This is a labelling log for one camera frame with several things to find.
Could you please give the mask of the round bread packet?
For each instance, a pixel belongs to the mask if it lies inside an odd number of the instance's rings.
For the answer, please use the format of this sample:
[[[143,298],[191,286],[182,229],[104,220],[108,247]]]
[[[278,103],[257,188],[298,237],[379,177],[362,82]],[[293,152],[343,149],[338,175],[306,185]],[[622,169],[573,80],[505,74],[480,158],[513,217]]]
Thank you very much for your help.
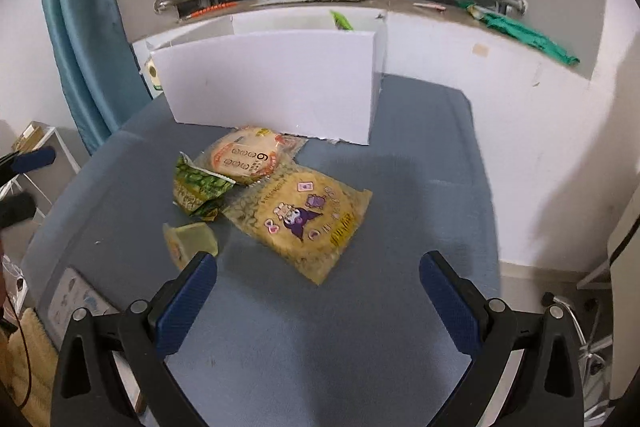
[[[292,161],[306,143],[300,136],[244,127],[209,145],[194,164],[248,185],[270,176],[282,162]]]

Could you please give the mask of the smartphone with cartoon case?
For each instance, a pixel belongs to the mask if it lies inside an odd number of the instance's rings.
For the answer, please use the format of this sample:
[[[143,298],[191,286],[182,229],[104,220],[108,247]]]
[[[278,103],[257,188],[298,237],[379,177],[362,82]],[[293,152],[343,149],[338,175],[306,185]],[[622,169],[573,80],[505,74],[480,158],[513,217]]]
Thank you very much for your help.
[[[58,281],[48,308],[47,318],[54,343],[60,347],[72,315],[78,308],[86,308],[95,317],[117,313],[74,268],[66,268]]]

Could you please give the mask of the white office chair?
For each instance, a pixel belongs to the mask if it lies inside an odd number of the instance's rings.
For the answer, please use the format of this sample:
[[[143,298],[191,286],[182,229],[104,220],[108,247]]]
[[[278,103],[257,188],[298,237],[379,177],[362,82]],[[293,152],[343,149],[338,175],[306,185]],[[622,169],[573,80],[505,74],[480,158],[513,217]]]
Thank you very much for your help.
[[[552,293],[541,304],[552,314],[568,315],[579,343],[582,390],[608,395],[585,406],[584,424],[603,426],[639,391],[639,194],[634,193],[606,243],[605,260],[577,284],[578,291],[608,291],[612,298],[612,333],[586,334],[570,303]]]

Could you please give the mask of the blue curtain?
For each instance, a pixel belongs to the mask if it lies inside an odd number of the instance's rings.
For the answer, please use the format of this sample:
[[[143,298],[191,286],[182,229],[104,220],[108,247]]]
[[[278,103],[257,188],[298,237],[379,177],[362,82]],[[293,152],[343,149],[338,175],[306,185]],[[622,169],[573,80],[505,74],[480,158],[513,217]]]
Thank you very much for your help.
[[[92,154],[151,102],[116,0],[41,0],[70,115]]]

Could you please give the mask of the green pea snack packet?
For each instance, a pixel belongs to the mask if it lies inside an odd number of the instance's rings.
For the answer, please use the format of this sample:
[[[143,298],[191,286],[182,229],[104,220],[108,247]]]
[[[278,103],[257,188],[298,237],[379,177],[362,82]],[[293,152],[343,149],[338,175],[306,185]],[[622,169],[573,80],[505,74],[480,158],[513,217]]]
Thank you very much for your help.
[[[172,179],[172,198],[187,216],[213,222],[234,186],[235,181],[228,176],[195,166],[189,156],[180,153]]]

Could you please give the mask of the kuromi yellow snack packet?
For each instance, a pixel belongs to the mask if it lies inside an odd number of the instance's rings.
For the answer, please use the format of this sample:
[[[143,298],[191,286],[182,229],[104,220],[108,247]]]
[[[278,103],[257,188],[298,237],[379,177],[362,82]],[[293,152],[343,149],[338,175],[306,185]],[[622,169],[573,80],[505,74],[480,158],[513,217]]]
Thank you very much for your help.
[[[359,229],[371,198],[369,190],[285,162],[231,199],[224,217],[321,285]]]

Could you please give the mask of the orange pen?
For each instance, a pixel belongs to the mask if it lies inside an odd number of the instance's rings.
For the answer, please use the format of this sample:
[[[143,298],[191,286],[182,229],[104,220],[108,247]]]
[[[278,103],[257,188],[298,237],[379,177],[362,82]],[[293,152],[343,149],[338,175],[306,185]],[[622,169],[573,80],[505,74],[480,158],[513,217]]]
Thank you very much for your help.
[[[238,6],[238,4],[239,4],[239,2],[235,2],[235,1],[218,3],[218,4],[215,4],[215,5],[212,5],[212,6],[208,6],[207,8],[196,10],[196,11],[186,15],[182,19],[183,20],[193,20],[194,18],[197,18],[197,17],[201,17],[201,16],[204,16],[204,15],[212,14],[212,13],[219,12],[219,11],[222,11],[222,10],[228,10],[228,9],[235,8],[236,6]]]

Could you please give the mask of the green plastic bags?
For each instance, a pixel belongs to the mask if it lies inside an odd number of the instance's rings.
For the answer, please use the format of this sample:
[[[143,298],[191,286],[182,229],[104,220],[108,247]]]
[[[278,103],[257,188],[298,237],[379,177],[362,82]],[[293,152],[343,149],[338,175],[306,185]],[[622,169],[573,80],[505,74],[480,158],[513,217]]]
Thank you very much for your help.
[[[572,67],[580,63],[577,56],[568,52],[542,32],[530,28],[514,18],[488,10],[470,0],[457,0],[456,3],[459,8],[464,9],[474,20],[488,29],[523,43],[565,66]]]

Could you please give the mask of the white storage box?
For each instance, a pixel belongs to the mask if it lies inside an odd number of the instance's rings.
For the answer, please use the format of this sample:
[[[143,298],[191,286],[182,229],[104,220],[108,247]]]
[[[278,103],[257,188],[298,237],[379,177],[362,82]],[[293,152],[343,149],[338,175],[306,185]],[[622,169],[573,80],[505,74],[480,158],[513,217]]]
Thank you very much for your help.
[[[353,31],[338,30],[330,11]],[[134,43],[179,124],[260,126],[366,145],[386,57],[386,13],[357,5],[221,15]]]

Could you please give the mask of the small stick on sill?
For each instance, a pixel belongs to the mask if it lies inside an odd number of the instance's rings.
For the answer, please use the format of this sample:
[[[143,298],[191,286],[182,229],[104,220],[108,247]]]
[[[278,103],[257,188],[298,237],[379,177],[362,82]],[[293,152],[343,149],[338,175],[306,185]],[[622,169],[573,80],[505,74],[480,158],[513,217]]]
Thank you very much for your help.
[[[413,6],[421,10],[430,10],[437,13],[443,13],[447,11],[446,5],[432,2],[414,2]]]

